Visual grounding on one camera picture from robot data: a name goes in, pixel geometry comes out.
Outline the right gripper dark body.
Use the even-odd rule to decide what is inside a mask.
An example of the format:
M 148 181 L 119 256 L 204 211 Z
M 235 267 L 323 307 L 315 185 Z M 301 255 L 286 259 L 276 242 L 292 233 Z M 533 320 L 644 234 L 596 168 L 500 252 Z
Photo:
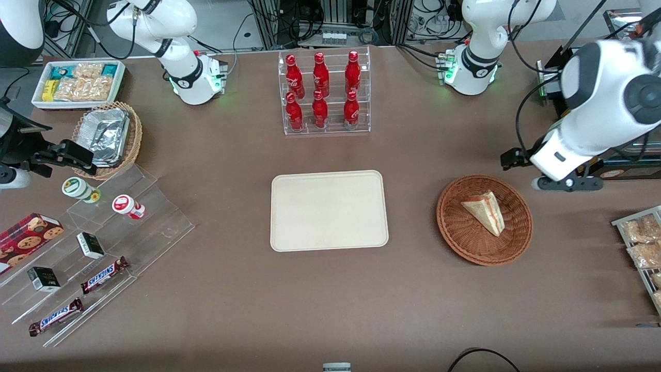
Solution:
M 2 116 L 2 166 L 32 170 L 30 159 L 35 153 L 35 134 L 38 126 L 24 116 Z

